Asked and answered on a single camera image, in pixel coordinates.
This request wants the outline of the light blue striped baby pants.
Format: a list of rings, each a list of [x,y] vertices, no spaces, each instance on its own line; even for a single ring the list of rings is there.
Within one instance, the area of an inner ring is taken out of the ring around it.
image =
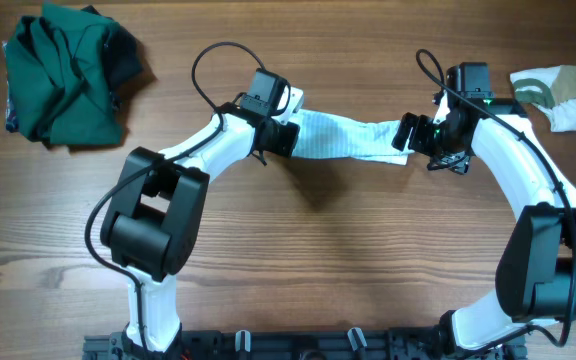
[[[305,159],[353,158],[405,165],[412,150],[392,146],[399,121],[364,123],[347,117],[300,110],[290,118],[300,127],[292,156]]]

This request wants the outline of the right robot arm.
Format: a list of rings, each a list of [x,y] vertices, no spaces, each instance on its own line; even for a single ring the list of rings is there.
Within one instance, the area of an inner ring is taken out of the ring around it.
[[[430,78],[441,88],[438,113],[405,114],[393,147],[428,156],[430,171],[464,174],[480,158],[516,218],[494,289],[447,312],[433,349],[466,358],[552,324],[562,326],[550,339],[562,347],[576,320],[576,188],[539,145],[519,102],[495,97],[487,64],[465,62]]]

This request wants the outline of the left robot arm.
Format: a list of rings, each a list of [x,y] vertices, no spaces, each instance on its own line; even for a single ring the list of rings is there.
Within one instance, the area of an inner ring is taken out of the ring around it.
[[[304,93],[257,69],[249,90],[217,107],[206,127],[161,152],[126,158],[102,223],[101,242],[130,279],[128,325],[88,337],[88,359],[183,359],[176,276],[198,237],[210,182],[253,152],[290,157]]]

